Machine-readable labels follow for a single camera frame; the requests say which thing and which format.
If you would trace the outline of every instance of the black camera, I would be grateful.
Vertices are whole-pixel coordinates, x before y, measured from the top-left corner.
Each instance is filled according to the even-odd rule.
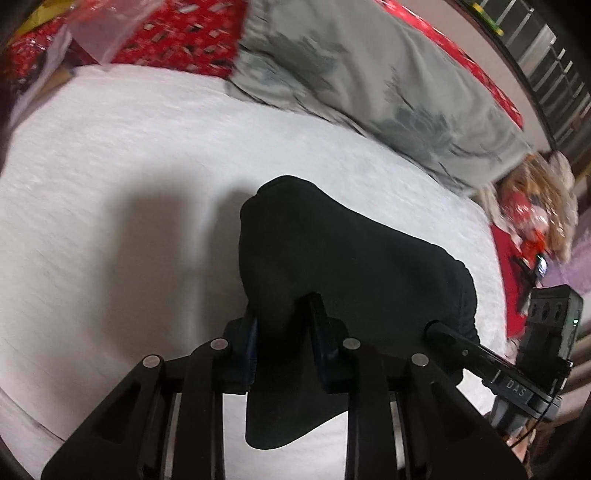
[[[560,408],[558,393],[572,368],[583,299],[568,285],[535,288],[515,367],[522,377],[503,375],[491,388],[496,394],[491,425],[515,436],[528,418],[552,421]]]

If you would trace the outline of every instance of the gray pillow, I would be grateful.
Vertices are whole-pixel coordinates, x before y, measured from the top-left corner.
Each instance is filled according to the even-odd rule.
[[[251,0],[228,89],[374,137],[463,195],[531,151],[469,71],[374,0]]]

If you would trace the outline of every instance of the black cloth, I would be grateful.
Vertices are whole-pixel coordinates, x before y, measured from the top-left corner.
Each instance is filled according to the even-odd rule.
[[[436,358],[423,342],[425,325],[436,319],[479,342],[472,277],[443,248],[288,176],[263,185],[242,206],[241,222],[240,275],[259,321],[246,414],[251,446],[286,445],[347,409],[345,395],[322,391],[307,327],[294,311],[309,292],[322,295],[327,314],[343,320],[351,336],[388,355]]]

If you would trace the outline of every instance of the white bedsheet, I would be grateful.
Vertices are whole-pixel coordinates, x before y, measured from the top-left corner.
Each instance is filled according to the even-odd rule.
[[[218,335],[246,305],[239,208],[282,174],[462,260],[480,338],[503,350],[498,262],[471,201],[347,129],[231,99],[219,79],[85,67],[17,129],[0,177],[0,388],[65,439],[144,355]],[[475,377],[461,390],[490,408]],[[243,439],[244,401],[225,402],[229,479],[342,478],[345,416],[259,452]],[[38,476],[47,454],[20,455],[14,430],[5,441]]]

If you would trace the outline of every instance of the cable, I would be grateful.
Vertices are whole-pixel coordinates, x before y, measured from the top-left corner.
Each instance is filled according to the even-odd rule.
[[[548,406],[544,410],[543,414],[540,415],[540,418],[535,421],[534,426],[532,428],[530,428],[527,432],[525,432],[525,435],[523,435],[523,437],[521,437],[519,440],[516,440],[513,443],[513,445],[510,445],[509,446],[510,449],[517,447],[521,442],[523,442],[527,437],[530,436],[531,432],[533,432],[537,428],[537,426],[541,423],[541,421],[544,420],[544,417],[548,413],[548,410],[552,406],[552,403],[554,403],[554,400],[556,400],[557,396],[558,396],[558,393],[555,393],[554,396],[552,397],[552,399],[550,400],[550,402],[548,403]]]

